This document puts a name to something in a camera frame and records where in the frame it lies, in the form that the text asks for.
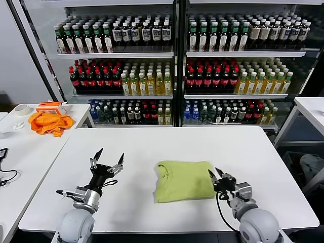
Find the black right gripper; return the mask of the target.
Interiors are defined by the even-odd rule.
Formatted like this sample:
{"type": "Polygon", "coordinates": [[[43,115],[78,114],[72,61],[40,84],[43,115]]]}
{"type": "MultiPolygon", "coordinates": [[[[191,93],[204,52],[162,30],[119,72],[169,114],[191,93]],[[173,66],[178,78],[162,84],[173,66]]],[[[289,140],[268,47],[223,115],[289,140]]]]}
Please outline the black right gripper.
{"type": "Polygon", "coordinates": [[[215,168],[221,179],[217,179],[215,174],[208,170],[212,184],[214,186],[214,191],[222,194],[227,194],[227,192],[235,191],[236,179],[229,173],[224,173],[221,169],[215,168]]]}

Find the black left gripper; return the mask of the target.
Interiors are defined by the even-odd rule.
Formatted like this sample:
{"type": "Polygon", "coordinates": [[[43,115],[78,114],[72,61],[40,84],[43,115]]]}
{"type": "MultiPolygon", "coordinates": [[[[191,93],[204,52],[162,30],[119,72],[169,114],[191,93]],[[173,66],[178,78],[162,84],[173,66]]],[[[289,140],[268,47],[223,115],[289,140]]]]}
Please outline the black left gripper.
{"type": "Polygon", "coordinates": [[[107,166],[102,164],[97,164],[103,148],[101,148],[93,158],[90,158],[90,171],[92,173],[92,178],[89,182],[90,188],[97,188],[101,189],[106,182],[107,179],[113,178],[113,174],[118,174],[123,170],[123,163],[124,163],[124,153],[121,155],[118,163],[114,166],[107,166]]]}

